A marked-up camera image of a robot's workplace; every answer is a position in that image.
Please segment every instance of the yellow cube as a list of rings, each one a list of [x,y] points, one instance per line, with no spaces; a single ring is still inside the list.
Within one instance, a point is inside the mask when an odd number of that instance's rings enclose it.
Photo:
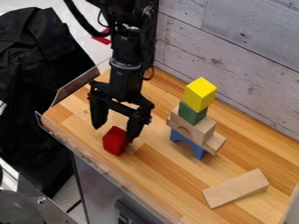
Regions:
[[[184,91],[184,102],[196,112],[200,112],[212,104],[216,92],[217,87],[200,77],[187,85]]]

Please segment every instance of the blue block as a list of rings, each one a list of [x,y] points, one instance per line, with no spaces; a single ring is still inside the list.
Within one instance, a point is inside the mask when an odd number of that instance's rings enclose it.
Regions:
[[[189,144],[193,148],[195,157],[197,159],[202,159],[205,156],[206,150],[201,148],[199,145],[195,144],[193,141],[191,141],[187,137],[181,135],[174,129],[171,129],[170,140],[174,143],[176,141],[184,141],[185,143]]]

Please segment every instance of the wooden table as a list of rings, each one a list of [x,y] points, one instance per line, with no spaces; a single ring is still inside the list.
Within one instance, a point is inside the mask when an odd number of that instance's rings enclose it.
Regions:
[[[101,166],[100,161],[105,161],[184,223],[278,223],[299,182],[299,143],[216,101],[208,115],[218,122],[217,131],[227,142],[217,156],[209,154],[197,160],[185,144],[169,140],[170,128],[165,124],[182,98],[185,85],[162,71],[144,82],[143,94],[156,104],[153,122],[133,142],[132,153],[121,157],[104,151],[101,138],[112,125],[125,129],[128,119],[110,113],[108,123],[94,130],[87,87],[50,108],[43,123],[57,135],[67,133],[69,137],[64,141],[71,148],[94,165]],[[213,210],[208,207],[203,189],[254,168],[261,168],[270,182],[266,192]],[[135,193],[146,200],[141,193]]]

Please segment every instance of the red cube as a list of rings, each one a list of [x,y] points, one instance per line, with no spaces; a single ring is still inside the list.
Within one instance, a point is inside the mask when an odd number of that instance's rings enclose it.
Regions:
[[[126,150],[128,145],[126,134],[127,131],[113,126],[103,137],[104,149],[119,157]]]

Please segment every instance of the floor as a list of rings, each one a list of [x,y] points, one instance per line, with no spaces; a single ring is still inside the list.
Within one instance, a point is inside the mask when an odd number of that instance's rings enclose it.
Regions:
[[[96,19],[99,13],[99,9],[87,3],[84,0],[74,0],[81,12],[86,16],[87,20],[96,27],[99,31],[104,29],[100,26]],[[27,7],[39,7],[48,8],[53,7],[56,13],[59,15],[62,22],[67,23],[72,35],[75,37],[77,42],[81,47],[87,52],[95,64],[100,64],[100,70],[105,71],[108,69],[108,58],[111,56],[111,49],[109,45],[103,45],[93,39],[90,35],[83,30],[83,28],[78,24],[74,16],[65,6],[63,0],[1,0],[0,1],[0,15],[8,11],[13,11],[21,8]],[[17,181],[8,172],[5,173],[4,182],[2,188],[13,190],[17,189]],[[74,176],[72,176],[53,200],[64,210],[69,211],[69,214],[73,219],[75,219],[79,224],[85,224],[86,219],[83,212],[83,206],[81,204],[74,206],[79,200],[79,192],[76,185]]]

